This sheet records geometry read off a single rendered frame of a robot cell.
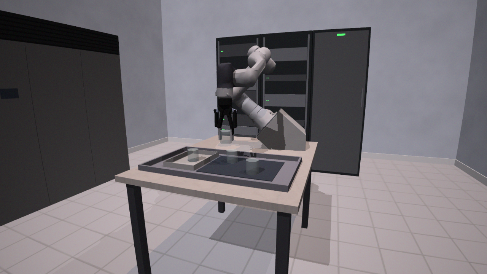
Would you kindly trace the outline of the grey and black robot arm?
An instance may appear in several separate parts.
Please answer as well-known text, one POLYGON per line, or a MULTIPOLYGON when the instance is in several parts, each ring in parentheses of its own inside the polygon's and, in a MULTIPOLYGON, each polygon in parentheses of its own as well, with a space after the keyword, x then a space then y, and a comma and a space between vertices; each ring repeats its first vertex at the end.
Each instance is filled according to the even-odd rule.
POLYGON ((218 65, 215 95, 219 98, 232 98, 232 101, 252 120, 260 132, 277 112, 273 113, 260 107, 245 94, 245 91, 254 86, 262 72, 272 73, 276 64, 271 59, 270 50, 265 47, 253 46, 247 56, 246 69, 236 70, 229 62, 218 65))

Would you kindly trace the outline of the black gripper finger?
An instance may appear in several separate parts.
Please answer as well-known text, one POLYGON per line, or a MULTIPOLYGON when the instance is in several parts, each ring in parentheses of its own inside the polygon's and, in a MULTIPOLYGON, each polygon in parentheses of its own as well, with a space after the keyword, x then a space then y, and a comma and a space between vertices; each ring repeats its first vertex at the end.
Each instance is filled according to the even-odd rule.
POLYGON ((222 122, 223 122, 223 119, 224 119, 224 116, 222 116, 223 114, 223 109, 221 109, 220 111, 220 119, 219 119, 219 122, 218 122, 218 108, 217 109, 214 109, 214 113, 215 113, 215 127, 218 128, 218 139, 220 140, 220 131, 221 131, 221 125, 222 125, 222 122))
POLYGON ((228 117, 228 121, 229 121, 229 125, 230 125, 230 141, 232 142, 234 140, 234 128, 238 127, 238 125, 237 125, 237 111, 238 110, 232 109, 233 119, 231 117, 231 113, 228 114, 227 109, 225 109, 225 111, 226 111, 226 116, 228 117))

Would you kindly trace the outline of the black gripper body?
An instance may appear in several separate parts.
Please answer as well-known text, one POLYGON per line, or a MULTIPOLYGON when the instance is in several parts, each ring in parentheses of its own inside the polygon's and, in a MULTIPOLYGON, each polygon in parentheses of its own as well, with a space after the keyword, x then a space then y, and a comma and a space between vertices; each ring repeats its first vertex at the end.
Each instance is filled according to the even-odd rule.
POLYGON ((232 112, 232 98, 231 99, 218 99, 218 110, 221 111, 223 109, 222 116, 226 115, 225 109, 228 110, 228 114, 232 112))

